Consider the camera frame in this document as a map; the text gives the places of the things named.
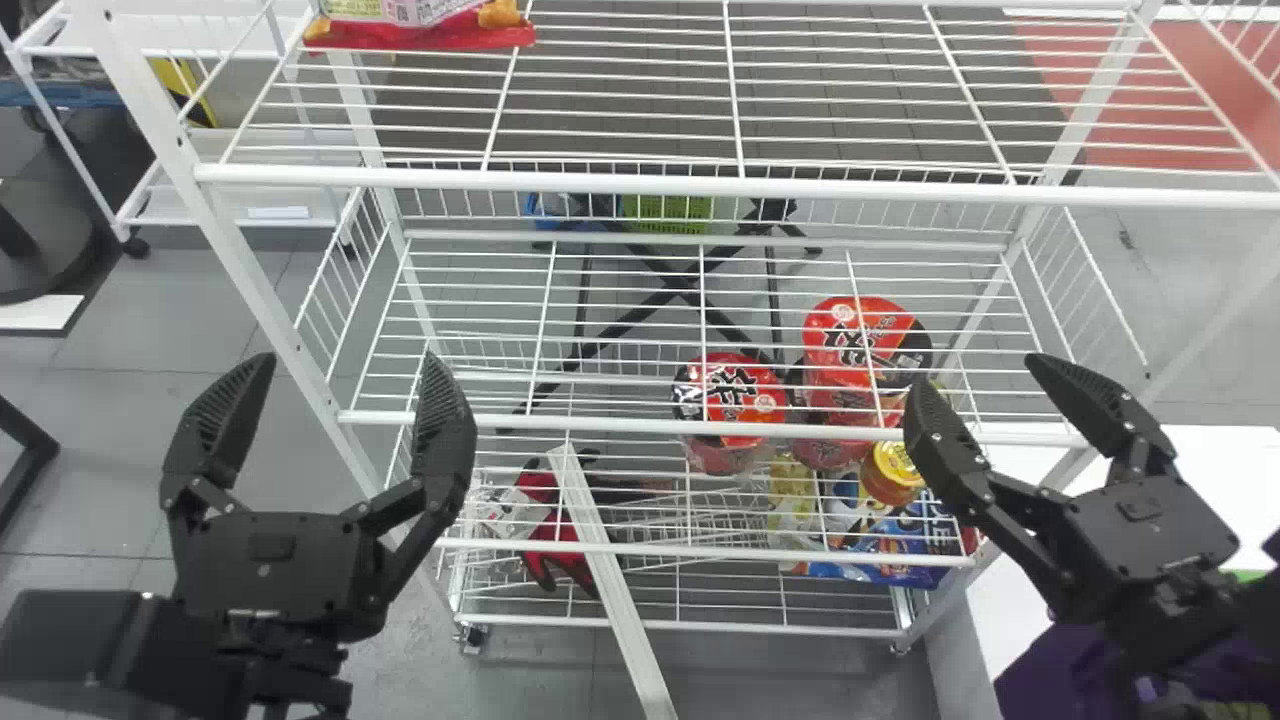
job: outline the purple cloth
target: purple cloth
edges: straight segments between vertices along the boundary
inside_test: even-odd
[[[1107,691],[1107,644],[1089,625],[1055,624],[996,679],[1005,720],[1128,720]],[[1201,700],[1258,702],[1280,714],[1280,679],[1243,637],[1235,635],[1176,670],[1179,682]],[[1143,701],[1164,694],[1158,679],[1139,683]]]

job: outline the green basket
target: green basket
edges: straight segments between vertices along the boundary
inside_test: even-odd
[[[627,225],[637,232],[703,234],[712,224],[712,199],[680,195],[623,195],[622,214],[634,218],[627,220]]]

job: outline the noodle cup lid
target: noodle cup lid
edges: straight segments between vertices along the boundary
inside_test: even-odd
[[[707,355],[707,382],[703,383],[703,359],[694,357],[676,372],[671,384],[671,406],[678,420],[710,420],[728,423],[782,423],[786,419],[786,393],[773,370],[737,352]],[[703,418],[703,393],[707,395],[707,418]],[[762,438],[746,436],[712,436],[726,447],[751,447]]]
[[[914,315],[883,297],[828,297],[804,322],[805,360],[827,383],[870,388],[863,327],[876,384],[905,388],[933,364],[933,343]]]

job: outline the blue snack package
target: blue snack package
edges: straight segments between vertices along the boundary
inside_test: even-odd
[[[851,509],[860,507],[856,473],[846,474],[832,487],[835,502]],[[961,528],[955,518],[942,509],[942,503],[925,492],[910,505],[895,509],[863,510],[865,520],[847,529],[847,552],[893,552],[906,555],[968,555],[978,544],[973,528]],[[865,523],[870,528],[863,529]],[[890,584],[918,589],[937,589],[950,568],[861,564],[861,562],[808,562],[796,564],[792,571],[814,578],[845,578],[867,583]]]

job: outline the red snack bag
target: red snack bag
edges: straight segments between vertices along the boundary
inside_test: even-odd
[[[494,50],[532,45],[534,26],[515,0],[323,0],[307,47]]]

